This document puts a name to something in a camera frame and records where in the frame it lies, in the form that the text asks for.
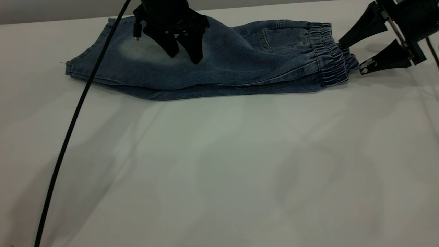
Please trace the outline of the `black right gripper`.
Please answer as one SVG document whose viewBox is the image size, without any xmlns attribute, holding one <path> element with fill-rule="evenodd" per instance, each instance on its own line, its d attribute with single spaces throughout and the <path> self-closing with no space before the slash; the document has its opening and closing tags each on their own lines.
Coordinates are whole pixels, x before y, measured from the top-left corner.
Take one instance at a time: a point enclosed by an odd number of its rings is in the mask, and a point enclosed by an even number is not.
<svg viewBox="0 0 439 247">
<path fill-rule="evenodd" d="M 359 66 L 361 75 L 386 69 L 408 68 L 422 63 L 426 57 L 418 42 L 438 32 L 437 0 L 378 0 L 370 3 L 354 26 L 339 39 L 343 47 L 351 47 L 365 38 L 386 32 L 386 20 L 401 44 L 394 40 L 377 55 Z"/>
</svg>

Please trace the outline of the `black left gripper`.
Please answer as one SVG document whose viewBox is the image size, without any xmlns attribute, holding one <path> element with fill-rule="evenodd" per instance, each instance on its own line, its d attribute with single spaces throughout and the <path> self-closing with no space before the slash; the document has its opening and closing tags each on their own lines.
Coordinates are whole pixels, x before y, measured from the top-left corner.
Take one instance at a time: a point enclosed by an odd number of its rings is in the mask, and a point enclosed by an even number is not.
<svg viewBox="0 0 439 247">
<path fill-rule="evenodd" d="M 210 28 L 207 16 L 191 9 L 186 0 L 142 0 L 134 11 L 133 36 L 144 34 L 152 38 L 171 58 L 179 52 L 177 42 L 186 50 L 192 63 L 199 64 L 203 58 L 203 36 Z"/>
</svg>

